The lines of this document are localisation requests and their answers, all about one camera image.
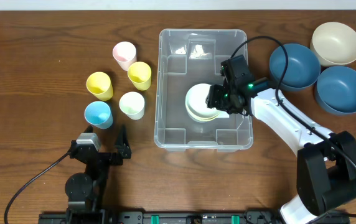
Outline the white small bowl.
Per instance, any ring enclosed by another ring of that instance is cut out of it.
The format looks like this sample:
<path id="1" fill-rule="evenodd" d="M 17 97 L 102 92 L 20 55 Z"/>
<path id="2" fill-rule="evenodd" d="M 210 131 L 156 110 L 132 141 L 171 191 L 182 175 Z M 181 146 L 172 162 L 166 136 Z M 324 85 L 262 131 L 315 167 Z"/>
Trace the white small bowl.
<path id="1" fill-rule="evenodd" d="M 211 85 L 206 83 L 196 84 L 191 87 L 185 96 L 185 106 L 188 106 L 195 115 L 209 118 L 217 114 L 217 109 L 207 107 L 207 97 Z"/>

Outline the dark blue bowl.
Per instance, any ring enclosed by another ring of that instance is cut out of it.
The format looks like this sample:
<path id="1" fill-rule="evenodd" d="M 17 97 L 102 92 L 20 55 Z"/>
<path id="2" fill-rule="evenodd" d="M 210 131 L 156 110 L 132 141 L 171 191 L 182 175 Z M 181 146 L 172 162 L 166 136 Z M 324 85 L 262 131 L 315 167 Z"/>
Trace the dark blue bowl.
<path id="1" fill-rule="evenodd" d="M 301 44 L 284 44 L 288 53 L 288 68 L 280 89 L 299 91 L 306 89 L 317 81 L 321 65 L 312 50 Z M 269 58 L 269 74 L 278 82 L 281 78 L 286 59 L 281 47 L 276 48 Z"/>
<path id="2" fill-rule="evenodd" d="M 316 82 L 314 97 L 330 114 L 356 113 L 356 70 L 345 66 L 325 69 Z"/>

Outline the beige large bowl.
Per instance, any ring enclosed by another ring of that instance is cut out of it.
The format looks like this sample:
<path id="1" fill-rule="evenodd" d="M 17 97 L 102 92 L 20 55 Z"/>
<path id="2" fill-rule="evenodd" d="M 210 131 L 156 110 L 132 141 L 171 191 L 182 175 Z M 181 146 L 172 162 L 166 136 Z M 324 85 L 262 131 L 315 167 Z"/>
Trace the beige large bowl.
<path id="1" fill-rule="evenodd" d="M 312 34 L 310 49 L 323 67 L 356 61 L 356 31 L 339 22 L 319 25 Z"/>

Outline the yellow small bowl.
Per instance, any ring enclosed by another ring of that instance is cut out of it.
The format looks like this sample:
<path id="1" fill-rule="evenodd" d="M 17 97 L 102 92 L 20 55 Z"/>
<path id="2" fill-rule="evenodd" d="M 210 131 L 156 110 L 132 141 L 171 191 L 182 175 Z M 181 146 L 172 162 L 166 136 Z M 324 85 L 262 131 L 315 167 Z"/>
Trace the yellow small bowl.
<path id="1" fill-rule="evenodd" d="M 188 106 L 185 106 L 188 115 L 196 122 L 200 122 L 200 123 L 204 123 L 204 122 L 208 122 L 211 120 L 214 120 L 215 118 L 217 118 L 217 116 L 220 114 L 219 111 L 217 111 L 217 114 L 215 116 L 209 117 L 209 118 L 203 118 L 203 117 L 199 117 L 197 115 L 195 115 L 193 112 L 191 112 L 190 108 Z"/>

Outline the light blue small bowl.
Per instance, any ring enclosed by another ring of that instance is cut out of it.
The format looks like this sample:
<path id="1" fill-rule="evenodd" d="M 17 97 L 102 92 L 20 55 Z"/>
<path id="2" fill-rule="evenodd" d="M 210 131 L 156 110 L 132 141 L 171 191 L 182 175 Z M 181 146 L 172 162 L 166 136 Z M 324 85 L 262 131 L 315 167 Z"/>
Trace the light blue small bowl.
<path id="1" fill-rule="evenodd" d="M 216 118 L 213 118 L 213 119 L 206 119 L 206 120 L 198 120 L 198 119 L 195 119 L 195 118 L 191 118 L 193 121 L 195 122 L 198 122 L 198 123 L 206 123 L 206 122 L 209 122 L 209 121 L 213 121 L 215 120 Z"/>

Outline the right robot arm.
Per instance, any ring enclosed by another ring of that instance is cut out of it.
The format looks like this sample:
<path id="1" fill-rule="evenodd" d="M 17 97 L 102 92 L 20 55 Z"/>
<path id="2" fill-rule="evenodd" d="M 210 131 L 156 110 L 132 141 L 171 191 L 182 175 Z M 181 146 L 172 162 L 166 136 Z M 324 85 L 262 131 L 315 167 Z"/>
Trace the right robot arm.
<path id="1" fill-rule="evenodd" d="M 297 195 L 279 212 L 283 223 L 316 223 L 356 199 L 356 140 L 315 124 L 266 79 L 212 85 L 207 106 L 245 113 L 269 126 L 297 157 Z"/>

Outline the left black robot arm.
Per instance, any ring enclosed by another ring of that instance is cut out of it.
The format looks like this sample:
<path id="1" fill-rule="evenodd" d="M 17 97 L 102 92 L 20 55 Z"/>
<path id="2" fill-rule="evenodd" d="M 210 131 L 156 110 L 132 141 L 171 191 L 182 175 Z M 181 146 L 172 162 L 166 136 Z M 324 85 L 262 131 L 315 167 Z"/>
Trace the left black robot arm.
<path id="1" fill-rule="evenodd" d="M 71 142 L 68 155 L 86 165 L 84 172 L 73 174 L 65 184 L 68 211 L 94 212 L 102 200 L 102 194 L 111 166 L 121 166 L 124 159 L 131 158 L 126 127 L 122 126 L 115 142 L 116 152 L 100 152 L 101 142 L 93 127 L 86 128 Z"/>

